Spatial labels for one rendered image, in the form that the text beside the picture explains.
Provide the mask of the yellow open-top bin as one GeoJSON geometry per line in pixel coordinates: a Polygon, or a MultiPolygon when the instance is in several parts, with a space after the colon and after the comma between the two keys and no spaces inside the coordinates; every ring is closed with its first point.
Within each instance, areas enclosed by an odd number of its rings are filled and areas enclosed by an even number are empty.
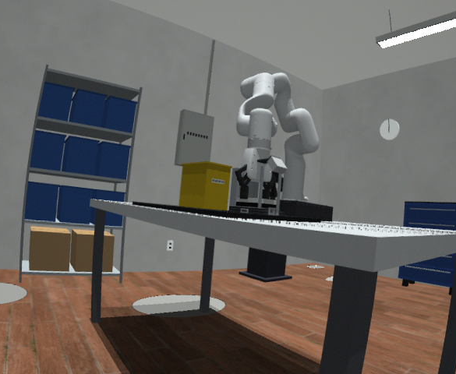
{"type": "Polygon", "coordinates": [[[209,161],[181,165],[179,206],[227,210],[232,166],[209,161]]]}

